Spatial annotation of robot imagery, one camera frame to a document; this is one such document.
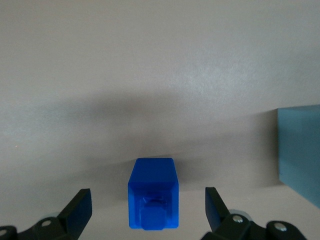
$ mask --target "blue bin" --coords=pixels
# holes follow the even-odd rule
[[[280,180],[320,208],[320,105],[278,109]]]

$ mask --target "blue plastic object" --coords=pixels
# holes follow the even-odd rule
[[[175,229],[179,225],[179,183],[172,158],[138,158],[128,183],[132,229]]]
[[[320,208],[320,105],[278,109],[280,180]]]

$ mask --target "blue block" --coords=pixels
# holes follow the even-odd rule
[[[175,229],[179,225],[179,183],[172,158],[138,158],[128,183],[132,229]]]
[[[278,109],[280,180],[320,208],[320,105]]]

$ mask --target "metal screw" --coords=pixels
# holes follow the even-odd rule
[[[274,227],[275,227],[276,229],[278,229],[279,231],[281,231],[281,232],[287,231],[286,226],[283,225],[283,224],[280,223],[280,222],[276,222],[276,223],[274,224]]]
[[[43,223],[41,223],[41,227],[46,227],[49,226],[51,224],[51,220],[46,220]]]
[[[239,215],[234,215],[232,219],[233,219],[233,221],[235,221],[236,223],[239,223],[239,224],[244,222],[242,217],[240,217]]]
[[[0,237],[3,236],[3,235],[6,235],[6,233],[7,233],[6,229],[0,230]]]

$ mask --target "light blue box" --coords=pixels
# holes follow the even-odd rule
[[[320,105],[278,109],[280,180],[320,208]]]
[[[172,158],[138,158],[128,182],[132,229],[175,229],[179,225],[179,182]]]

